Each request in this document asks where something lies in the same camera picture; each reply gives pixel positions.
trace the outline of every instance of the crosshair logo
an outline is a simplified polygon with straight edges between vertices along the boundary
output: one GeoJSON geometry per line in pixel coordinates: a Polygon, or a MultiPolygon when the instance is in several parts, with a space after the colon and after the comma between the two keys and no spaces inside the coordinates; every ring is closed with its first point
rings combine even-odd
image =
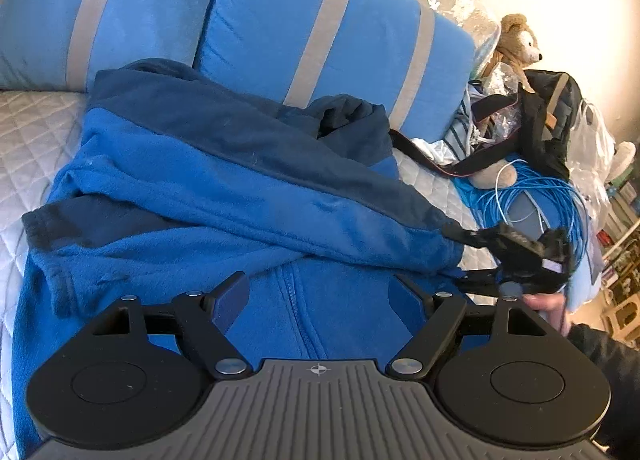
{"type": "Polygon", "coordinates": [[[327,370],[331,370],[331,368],[327,368],[324,364],[314,364],[311,368],[309,368],[311,373],[316,374],[318,377],[322,374],[325,374],[327,370]]]}

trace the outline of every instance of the jacket sleeve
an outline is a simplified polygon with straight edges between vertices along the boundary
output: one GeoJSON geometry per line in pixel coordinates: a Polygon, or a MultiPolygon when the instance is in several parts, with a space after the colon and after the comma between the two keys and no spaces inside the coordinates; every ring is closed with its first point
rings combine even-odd
{"type": "Polygon", "coordinates": [[[640,458],[640,352],[587,325],[575,325],[571,341],[604,373],[611,403],[595,439],[617,460],[640,458]]]}

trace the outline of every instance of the metal screw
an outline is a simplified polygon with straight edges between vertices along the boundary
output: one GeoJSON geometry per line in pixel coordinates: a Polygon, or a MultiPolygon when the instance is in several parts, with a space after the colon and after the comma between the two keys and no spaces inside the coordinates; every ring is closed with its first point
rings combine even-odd
{"type": "Polygon", "coordinates": [[[395,371],[396,374],[414,375],[422,370],[422,363],[415,359],[402,358],[393,361],[393,363],[391,363],[391,368],[393,369],[393,371],[395,371]]]}
{"type": "Polygon", "coordinates": [[[216,370],[223,375],[241,374],[246,370],[246,363],[241,359],[222,359],[216,363],[216,370]]]}

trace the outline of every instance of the blue pillow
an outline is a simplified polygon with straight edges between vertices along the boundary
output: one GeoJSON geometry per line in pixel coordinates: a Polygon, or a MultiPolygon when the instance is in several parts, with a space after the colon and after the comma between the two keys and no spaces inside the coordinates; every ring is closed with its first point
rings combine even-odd
{"type": "Polygon", "coordinates": [[[210,0],[3,0],[0,88],[90,89],[141,58],[193,64],[210,0]]]}
{"type": "Polygon", "coordinates": [[[351,94],[432,142],[449,127],[473,59],[471,37],[417,0],[216,0],[194,67],[301,108],[351,94]]]}

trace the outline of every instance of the bag strap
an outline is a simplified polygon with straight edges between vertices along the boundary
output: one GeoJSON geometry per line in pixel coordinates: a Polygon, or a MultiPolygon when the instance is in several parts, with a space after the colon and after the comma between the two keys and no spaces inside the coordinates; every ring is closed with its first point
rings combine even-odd
{"type": "MultiPolygon", "coordinates": [[[[476,122],[486,119],[502,108],[512,106],[518,102],[518,95],[504,96],[493,94],[476,101],[471,111],[476,122]]],[[[510,153],[518,149],[519,130],[515,130],[510,137],[500,143],[476,150],[466,159],[458,163],[440,166],[428,158],[408,137],[397,130],[389,130],[393,147],[402,151],[420,166],[424,166],[439,175],[446,177],[469,177],[486,167],[497,163],[510,153]]]]}

